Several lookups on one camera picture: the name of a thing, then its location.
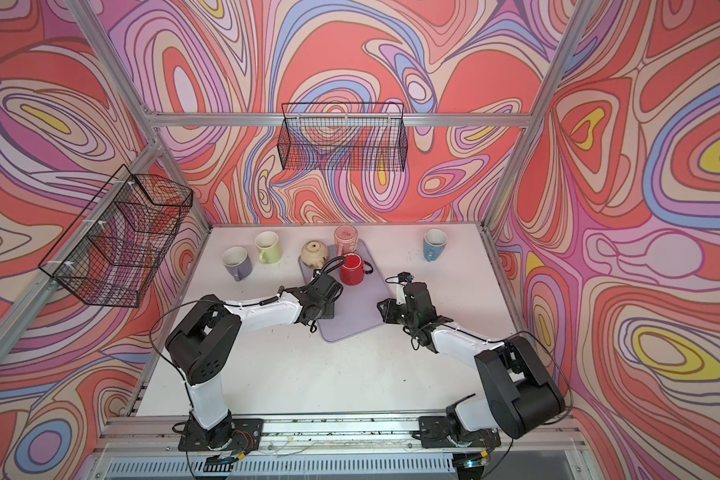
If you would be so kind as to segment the light green mug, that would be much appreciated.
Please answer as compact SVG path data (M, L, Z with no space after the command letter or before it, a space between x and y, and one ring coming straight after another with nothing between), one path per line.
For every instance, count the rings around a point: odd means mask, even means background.
M282 257L280 237L274 231L264 231L255 238L258 260L261 264L276 264Z

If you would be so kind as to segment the red mug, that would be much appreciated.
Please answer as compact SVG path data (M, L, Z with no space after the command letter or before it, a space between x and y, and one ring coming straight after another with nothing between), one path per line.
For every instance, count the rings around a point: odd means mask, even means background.
M355 252L349 252L344 255L339 277L345 286L357 286L373 272L374 267L368 261Z

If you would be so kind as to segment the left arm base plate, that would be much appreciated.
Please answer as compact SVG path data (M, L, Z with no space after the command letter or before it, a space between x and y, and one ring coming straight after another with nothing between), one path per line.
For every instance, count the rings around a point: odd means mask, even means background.
M205 430L190 416L174 424L172 432L179 436L178 448L182 452L249 453L259 448L263 426L264 420L260 418L230 417Z

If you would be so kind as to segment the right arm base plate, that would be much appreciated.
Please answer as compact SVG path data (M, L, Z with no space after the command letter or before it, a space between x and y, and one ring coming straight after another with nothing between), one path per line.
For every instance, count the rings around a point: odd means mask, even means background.
M420 416L418 429L411 433L425 449L481 448L492 451L502 445L495 429L467 431L451 416Z

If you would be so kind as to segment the blue floral mug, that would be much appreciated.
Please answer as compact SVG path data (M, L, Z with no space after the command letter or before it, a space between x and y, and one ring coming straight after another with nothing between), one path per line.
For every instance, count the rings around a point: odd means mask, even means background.
M448 242L447 234L440 229L430 229L423 237L423 257L427 262L436 261L445 250Z

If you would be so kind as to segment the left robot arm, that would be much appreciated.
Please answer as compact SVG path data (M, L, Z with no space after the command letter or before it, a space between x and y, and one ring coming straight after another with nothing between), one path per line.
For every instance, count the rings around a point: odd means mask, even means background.
M223 395L220 373L234 343L243 333L279 325L304 325L316 332L319 320L333 317L343 285L331 273L345 263L344 256L334 257L305 285L281 287L266 298L224 301L208 294L187 304L191 310L165 341L166 360L179 373L190 402L188 420L180 431L180 451L230 449L236 434L241 435L244 452L258 448L250 429L235 425Z

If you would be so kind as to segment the lavender mug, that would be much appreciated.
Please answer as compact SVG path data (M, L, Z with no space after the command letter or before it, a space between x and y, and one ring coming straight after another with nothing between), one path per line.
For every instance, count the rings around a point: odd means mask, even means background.
M233 246L222 254L225 269L236 282L249 277L253 272L253 264L247 249L242 246Z

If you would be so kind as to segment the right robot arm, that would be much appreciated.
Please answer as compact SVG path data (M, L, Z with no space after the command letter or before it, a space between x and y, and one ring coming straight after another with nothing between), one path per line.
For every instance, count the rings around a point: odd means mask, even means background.
M518 439L567 411L558 384L523 335L487 339L462 328L437 312L427 285L408 272L385 282L395 287L395 296L377 304L382 321L401 326L414 350L426 349L475 369L483 390L449 405L438 433L423 425L424 445L467 445L477 434L492 430Z

